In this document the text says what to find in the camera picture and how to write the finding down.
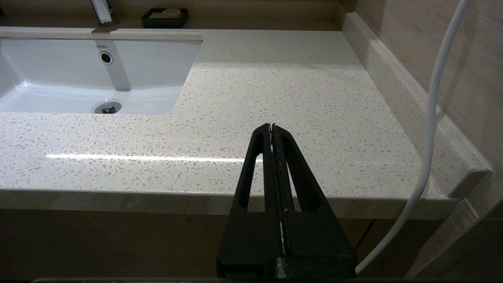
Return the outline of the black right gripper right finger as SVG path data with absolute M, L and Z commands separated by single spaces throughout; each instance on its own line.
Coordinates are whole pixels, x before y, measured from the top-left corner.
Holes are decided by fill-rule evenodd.
M 283 220 L 276 279 L 355 278 L 356 254 L 293 136 L 273 126 Z

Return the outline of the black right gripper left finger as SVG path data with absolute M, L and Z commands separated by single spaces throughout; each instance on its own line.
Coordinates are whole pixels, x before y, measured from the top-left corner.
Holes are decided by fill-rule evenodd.
M 271 150 L 271 125 L 253 131 L 217 252 L 220 278 L 262 279 L 283 254 L 279 196 Z M 263 156 L 264 211 L 249 211 L 256 158 Z

